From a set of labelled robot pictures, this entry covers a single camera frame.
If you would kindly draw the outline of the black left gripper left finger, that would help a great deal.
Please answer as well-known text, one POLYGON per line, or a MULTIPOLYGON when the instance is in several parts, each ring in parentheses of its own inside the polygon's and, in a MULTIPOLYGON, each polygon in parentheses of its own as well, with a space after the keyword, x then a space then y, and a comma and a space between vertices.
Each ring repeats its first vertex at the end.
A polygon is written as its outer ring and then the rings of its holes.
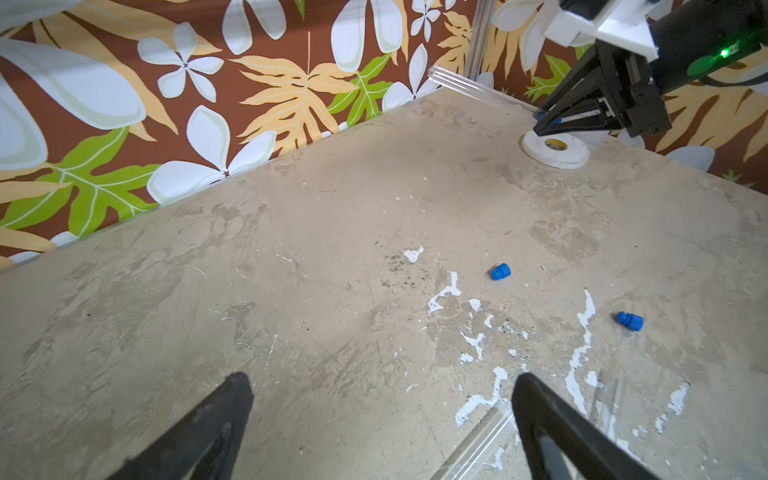
POLYGON ((111 479, 230 479, 254 395, 243 372, 228 375, 213 392, 111 479))

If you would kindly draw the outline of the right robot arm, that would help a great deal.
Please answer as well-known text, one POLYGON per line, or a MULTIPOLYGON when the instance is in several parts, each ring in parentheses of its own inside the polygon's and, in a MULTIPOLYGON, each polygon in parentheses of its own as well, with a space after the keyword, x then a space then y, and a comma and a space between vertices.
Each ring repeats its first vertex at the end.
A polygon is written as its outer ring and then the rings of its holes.
POLYGON ((544 34, 590 46, 540 108, 533 130, 624 129, 632 137, 670 130, 664 98, 767 45, 764 1, 688 1, 649 22, 654 1, 548 1, 544 34))

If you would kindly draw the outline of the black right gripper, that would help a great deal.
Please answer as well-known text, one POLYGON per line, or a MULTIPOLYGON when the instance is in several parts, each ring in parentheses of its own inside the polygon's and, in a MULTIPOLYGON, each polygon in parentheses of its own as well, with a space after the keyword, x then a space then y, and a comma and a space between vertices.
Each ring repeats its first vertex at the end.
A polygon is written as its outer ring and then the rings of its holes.
POLYGON ((568 74, 534 113, 533 132, 560 133, 624 129, 631 137, 660 134, 671 128, 662 94, 646 58, 603 41, 586 48, 568 74), (565 97, 593 70, 599 69, 603 103, 587 90, 584 96, 565 97))

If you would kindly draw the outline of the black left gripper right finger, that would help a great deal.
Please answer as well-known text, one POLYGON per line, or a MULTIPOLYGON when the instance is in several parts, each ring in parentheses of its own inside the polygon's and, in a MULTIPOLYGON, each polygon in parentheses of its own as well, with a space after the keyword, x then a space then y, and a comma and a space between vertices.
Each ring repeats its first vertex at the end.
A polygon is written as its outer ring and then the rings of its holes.
POLYGON ((586 479, 656 477, 532 373, 518 376, 511 405, 534 479, 569 479, 567 462, 586 479))

